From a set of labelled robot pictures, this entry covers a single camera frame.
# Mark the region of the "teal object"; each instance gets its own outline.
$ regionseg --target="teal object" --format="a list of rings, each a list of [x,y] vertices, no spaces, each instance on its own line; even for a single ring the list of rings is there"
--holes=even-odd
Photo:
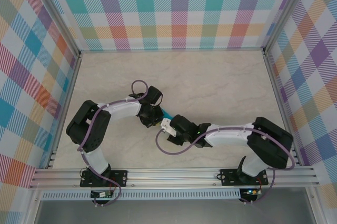
[[[162,111],[164,113],[164,118],[167,118],[167,119],[170,119],[172,120],[173,116],[171,116],[168,112],[166,112],[163,108],[162,108]]]

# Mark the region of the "colorful plaid backdrop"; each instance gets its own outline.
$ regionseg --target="colorful plaid backdrop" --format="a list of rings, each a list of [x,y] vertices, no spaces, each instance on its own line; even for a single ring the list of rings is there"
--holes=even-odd
[[[54,0],[79,47],[261,47],[282,0]]]
[[[0,0],[0,223],[18,223],[47,158],[75,56],[41,0]]]
[[[337,0],[300,0],[271,54],[305,164],[337,217]]]
[[[285,8],[285,6],[286,6],[287,3],[288,3],[288,0],[283,0],[282,1],[279,9],[276,12],[276,15],[274,16],[273,22],[272,22],[272,24],[270,25],[270,27],[268,29],[267,35],[265,36],[261,47],[265,47],[266,46],[266,44],[267,44],[267,42],[269,40],[269,37],[272,34],[276,23],[279,21],[280,17],[282,16],[283,10],[284,10],[284,8]]]

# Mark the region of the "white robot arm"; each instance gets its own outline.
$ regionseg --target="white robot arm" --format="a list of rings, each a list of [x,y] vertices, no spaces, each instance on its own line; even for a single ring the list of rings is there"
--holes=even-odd
[[[197,126],[185,117],[177,115],[172,120],[164,118],[161,127],[164,132],[170,134],[168,141],[176,145],[183,145],[186,141],[192,144],[197,137],[204,135],[195,142],[199,148],[218,145],[249,146],[253,151],[243,158],[238,168],[238,177],[243,183],[247,183],[250,178],[256,177],[268,167],[284,169],[288,160],[288,155],[284,150],[252,131],[259,130],[272,136],[287,151],[290,150],[293,141],[291,134],[263,117],[258,117],[254,123],[239,126],[215,124]]]
[[[197,126],[181,115],[176,115],[172,120],[164,118],[164,113],[160,106],[154,105],[162,97],[162,93],[153,86],[148,89],[145,98],[135,101],[135,98],[142,95],[132,94],[126,98],[126,102],[106,106],[98,113],[92,125],[90,136],[83,145],[83,155],[88,164],[98,174],[104,175],[111,170],[100,148],[108,125],[128,116],[138,116],[146,127],[151,127],[161,122],[162,129],[170,134],[168,141],[176,145],[183,145],[184,142],[191,144],[197,137],[204,134],[204,137],[194,143],[195,146],[199,148],[218,145],[249,146],[253,151],[242,159],[237,170],[237,177],[244,184],[249,184],[254,177],[267,167],[285,168],[288,160],[287,154],[262,135],[249,131],[249,129],[258,129],[272,136],[287,150],[290,150],[292,136],[267,119],[258,117],[254,123],[232,126],[234,128],[241,127],[243,128],[242,130],[217,131],[216,129],[224,126],[209,123]],[[96,111],[104,105],[87,100],[81,106],[66,130],[74,143],[82,144],[89,128],[87,120],[91,120]]]

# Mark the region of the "marble floor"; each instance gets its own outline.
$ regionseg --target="marble floor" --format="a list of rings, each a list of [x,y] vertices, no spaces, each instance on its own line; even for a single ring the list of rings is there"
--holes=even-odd
[[[65,128],[81,104],[91,99],[108,103],[131,93],[130,84],[142,79],[163,94],[161,107],[196,124],[240,125],[263,116],[283,127],[281,115],[260,51],[132,52],[84,54],[75,84],[54,168],[82,168],[81,155]],[[141,84],[135,86],[142,92]],[[237,166],[248,147],[191,148],[168,156],[155,145],[159,127],[147,129],[137,117],[111,124],[103,152],[113,168],[176,168]],[[170,152],[176,146],[162,135]]]

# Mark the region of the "black mounting plate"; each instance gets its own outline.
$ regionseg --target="black mounting plate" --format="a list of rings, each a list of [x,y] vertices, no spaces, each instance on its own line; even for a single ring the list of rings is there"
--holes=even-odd
[[[218,175],[221,178],[221,185],[222,186],[259,186],[260,182],[259,180],[252,180],[249,185],[244,184],[239,180],[239,177],[236,174],[237,169],[221,169],[220,174]],[[263,170],[260,172],[256,178],[259,178],[261,180],[261,183],[263,186],[268,185],[268,177],[266,174],[266,171]]]
[[[97,178],[97,176],[90,170],[84,170],[81,177],[80,187],[107,187],[106,181],[101,178]],[[116,181],[121,187],[125,187],[127,181],[127,170],[111,170],[109,179]]]

